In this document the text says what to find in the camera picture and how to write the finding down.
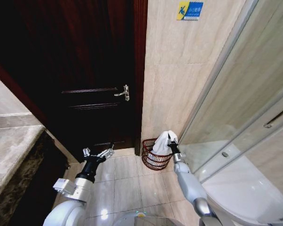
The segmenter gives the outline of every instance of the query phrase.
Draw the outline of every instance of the blue sign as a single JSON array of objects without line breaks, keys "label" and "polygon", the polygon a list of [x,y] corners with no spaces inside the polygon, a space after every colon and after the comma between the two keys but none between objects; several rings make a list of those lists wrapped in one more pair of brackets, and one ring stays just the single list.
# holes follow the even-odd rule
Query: blue sign
[{"label": "blue sign", "polygon": [[182,1],[179,3],[177,20],[198,20],[203,2]]}]

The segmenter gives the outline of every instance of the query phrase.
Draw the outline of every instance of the marble countertop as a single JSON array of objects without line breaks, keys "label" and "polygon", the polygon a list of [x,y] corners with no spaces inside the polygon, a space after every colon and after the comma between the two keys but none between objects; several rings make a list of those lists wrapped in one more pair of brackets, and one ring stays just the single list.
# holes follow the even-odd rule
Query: marble countertop
[{"label": "marble countertop", "polygon": [[42,125],[0,129],[0,193],[44,129]]}]

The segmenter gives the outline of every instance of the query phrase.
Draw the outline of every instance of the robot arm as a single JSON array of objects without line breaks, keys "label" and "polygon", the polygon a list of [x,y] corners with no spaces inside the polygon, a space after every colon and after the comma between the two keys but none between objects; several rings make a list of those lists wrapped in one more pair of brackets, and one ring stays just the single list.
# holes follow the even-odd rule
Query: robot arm
[{"label": "robot arm", "polygon": [[195,212],[201,218],[199,225],[203,226],[233,226],[233,223],[223,219],[223,214],[218,212],[218,215],[207,202],[206,191],[191,173],[189,166],[184,162],[182,154],[178,149],[176,142],[169,140],[168,146],[173,152],[174,171],[177,174],[177,179],[182,189],[184,197],[193,205]]},{"label": "robot arm", "polygon": [[98,155],[91,155],[88,148],[83,149],[86,159],[83,170],[76,175],[75,182],[59,178],[53,188],[71,200],[57,205],[45,219],[43,226],[82,226],[85,220],[86,203],[94,183],[96,169],[101,162],[113,154],[114,144]]}]

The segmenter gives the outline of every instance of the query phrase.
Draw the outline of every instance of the tile floor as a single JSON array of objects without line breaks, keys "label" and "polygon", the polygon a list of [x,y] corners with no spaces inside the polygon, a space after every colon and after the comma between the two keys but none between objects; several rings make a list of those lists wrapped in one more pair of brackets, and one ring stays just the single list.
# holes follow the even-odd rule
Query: tile floor
[{"label": "tile floor", "polygon": [[[118,217],[136,210],[174,218],[185,226],[198,225],[199,217],[184,199],[173,172],[173,161],[165,169],[153,171],[133,152],[124,153],[99,166],[86,208],[86,226],[112,226]],[[64,178],[74,180],[81,169],[82,164],[72,164]],[[55,204],[64,200],[58,195]]]}]

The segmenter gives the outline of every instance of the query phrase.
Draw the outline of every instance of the shower door handle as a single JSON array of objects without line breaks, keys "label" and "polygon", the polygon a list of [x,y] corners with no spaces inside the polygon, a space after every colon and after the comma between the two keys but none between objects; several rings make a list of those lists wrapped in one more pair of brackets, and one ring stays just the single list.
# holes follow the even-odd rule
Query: shower door handle
[{"label": "shower door handle", "polygon": [[276,120],[276,119],[278,119],[279,117],[281,117],[283,115],[283,110],[278,114],[278,115],[276,115],[273,119],[271,119],[269,122],[267,122],[266,124],[264,124],[264,127],[265,128],[271,128],[273,125],[272,125],[272,123]]}]

